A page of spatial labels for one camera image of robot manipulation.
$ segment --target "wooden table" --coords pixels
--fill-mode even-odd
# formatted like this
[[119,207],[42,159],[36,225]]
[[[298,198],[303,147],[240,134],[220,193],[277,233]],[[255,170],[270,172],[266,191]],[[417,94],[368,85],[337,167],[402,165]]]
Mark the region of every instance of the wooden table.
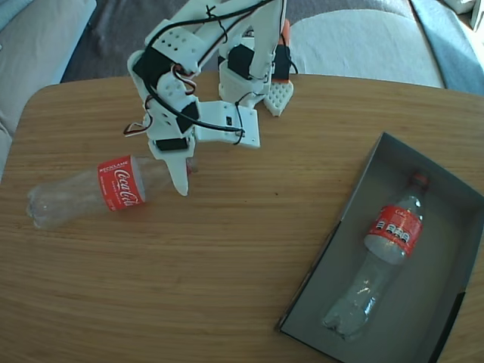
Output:
[[[198,79],[217,99],[217,77]],[[484,98],[390,82],[294,77],[279,119],[259,107],[260,150],[197,147],[190,197],[38,231],[38,184],[149,154],[130,79],[46,88],[27,105],[0,187],[1,362],[307,362],[275,333],[383,130],[484,192]],[[482,361],[482,253],[441,362]]]

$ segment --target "plastic bottle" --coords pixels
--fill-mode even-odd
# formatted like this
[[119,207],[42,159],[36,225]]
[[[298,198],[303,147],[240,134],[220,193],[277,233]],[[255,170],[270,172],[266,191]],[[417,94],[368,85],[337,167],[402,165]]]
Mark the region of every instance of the plastic bottle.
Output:
[[[187,159],[189,173],[194,159]],[[150,157],[121,157],[70,178],[41,184],[28,194],[27,215],[37,228],[142,204],[171,184],[165,163]]]
[[411,255],[424,220],[428,178],[410,177],[407,188],[382,208],[364,239],[367,255],[346,292],[323,315],[321,323],[344,340],[358,338],[386,287]]

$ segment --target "bottle neck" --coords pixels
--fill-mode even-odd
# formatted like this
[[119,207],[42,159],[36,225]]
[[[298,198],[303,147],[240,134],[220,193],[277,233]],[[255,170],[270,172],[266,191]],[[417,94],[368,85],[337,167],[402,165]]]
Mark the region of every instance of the bottle neck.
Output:
[[415,183],[410,183],[405,189],[405,191],[411,195],[414,195],[415,197],[418,197],[419,199],[423,199],[425,196],[425,193],[427,192],[427,190],[424,187],[417,185]]

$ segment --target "coca-cola logo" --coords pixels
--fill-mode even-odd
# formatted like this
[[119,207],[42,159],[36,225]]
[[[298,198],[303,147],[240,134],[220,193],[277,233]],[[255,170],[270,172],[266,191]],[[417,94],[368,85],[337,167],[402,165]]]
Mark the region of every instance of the coca-cola logo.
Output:
[[125,206],[135,206],[136,204],[139,204],[140,201],[138,197],[136,194],[133,194],[131,190],[131,174],[124,169],[118,169],[114,172],[114,177],[116,178],[119,196],[121,197],[123,204]]

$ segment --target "bottle bottom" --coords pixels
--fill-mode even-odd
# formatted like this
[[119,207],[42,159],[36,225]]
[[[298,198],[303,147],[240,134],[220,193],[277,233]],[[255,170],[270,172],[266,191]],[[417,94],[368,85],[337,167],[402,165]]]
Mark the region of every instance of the bottle bottom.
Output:
[[342,298],[331,307],[321,323],[345,341],[353,341],[360,336],[367,321],[368,316],[361,306]]

